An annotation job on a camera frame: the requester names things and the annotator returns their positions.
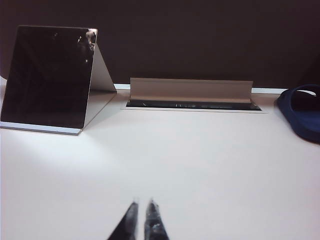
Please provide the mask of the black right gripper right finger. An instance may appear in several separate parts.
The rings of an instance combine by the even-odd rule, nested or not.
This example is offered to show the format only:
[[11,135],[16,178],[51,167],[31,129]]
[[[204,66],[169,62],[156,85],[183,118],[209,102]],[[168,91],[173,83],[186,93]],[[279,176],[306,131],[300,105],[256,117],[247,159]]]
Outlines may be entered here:
[[145,240],[168,240],[164,223],[161,218],[159,205],[151,199],[146,208],[144,222]]

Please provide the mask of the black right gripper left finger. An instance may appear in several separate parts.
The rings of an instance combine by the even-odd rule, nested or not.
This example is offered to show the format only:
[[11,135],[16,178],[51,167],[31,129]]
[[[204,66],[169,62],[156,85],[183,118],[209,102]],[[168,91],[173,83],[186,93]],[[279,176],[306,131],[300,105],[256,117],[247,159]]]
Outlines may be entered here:
[[133,201],[107,240],[136,240],[139,203]]

